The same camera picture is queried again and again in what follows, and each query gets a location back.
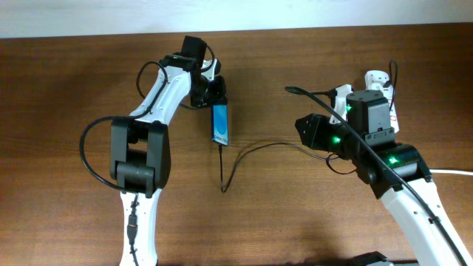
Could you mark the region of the blue Galaxy smartphone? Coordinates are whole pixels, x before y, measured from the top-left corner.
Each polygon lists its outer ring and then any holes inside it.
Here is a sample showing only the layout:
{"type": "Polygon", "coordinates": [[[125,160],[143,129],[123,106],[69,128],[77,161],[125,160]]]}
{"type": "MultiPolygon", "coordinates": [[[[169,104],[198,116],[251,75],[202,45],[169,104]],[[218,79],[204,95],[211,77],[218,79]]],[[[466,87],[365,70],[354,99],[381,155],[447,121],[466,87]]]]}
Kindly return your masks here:
{"type": "Polygon", "coordinates": [[[226,105],[214,105],[211,107],[212,115],[212,140],[223,146],[229,145],[228,131],[228,107],[226,105]]]}

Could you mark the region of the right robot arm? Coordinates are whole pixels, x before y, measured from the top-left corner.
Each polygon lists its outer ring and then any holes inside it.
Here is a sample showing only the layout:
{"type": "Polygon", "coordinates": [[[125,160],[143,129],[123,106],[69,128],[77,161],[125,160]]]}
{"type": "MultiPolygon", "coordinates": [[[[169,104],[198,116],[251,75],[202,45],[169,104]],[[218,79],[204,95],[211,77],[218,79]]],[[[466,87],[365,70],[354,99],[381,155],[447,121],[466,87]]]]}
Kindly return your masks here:
{"type": "Polygon", "coordinates": [[[389,101],[382,92],[363,90],[346,97],[342,118],[315,94],[297,86],[287,91],[306,95],[339,122],[310,114],[295,122],[303,145],[349,160],[358,178],[395,218],[420,265],[471,265],[472,256],[450,222],[432,173],[420,152],[398,143],[389,101]]]}

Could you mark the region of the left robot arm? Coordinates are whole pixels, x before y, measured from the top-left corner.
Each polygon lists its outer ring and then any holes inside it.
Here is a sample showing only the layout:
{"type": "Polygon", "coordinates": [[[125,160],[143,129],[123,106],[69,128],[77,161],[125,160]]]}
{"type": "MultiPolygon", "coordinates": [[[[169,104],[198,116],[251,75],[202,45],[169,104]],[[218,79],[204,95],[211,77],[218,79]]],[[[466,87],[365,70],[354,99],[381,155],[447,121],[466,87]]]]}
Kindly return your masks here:
{"type": "Polygon", "coordinates": [[[110,175],[121,189],[124,241],[121,265],[157,265],[157,203],[171,173],[169,124],[185,97],[195,109],[211,110],[211,139],[229,144],[228,99],[221,64],[210,47],[186,36],[179,52],[158,61],[157,80],[128,118],[111,125],[110,175]]]}

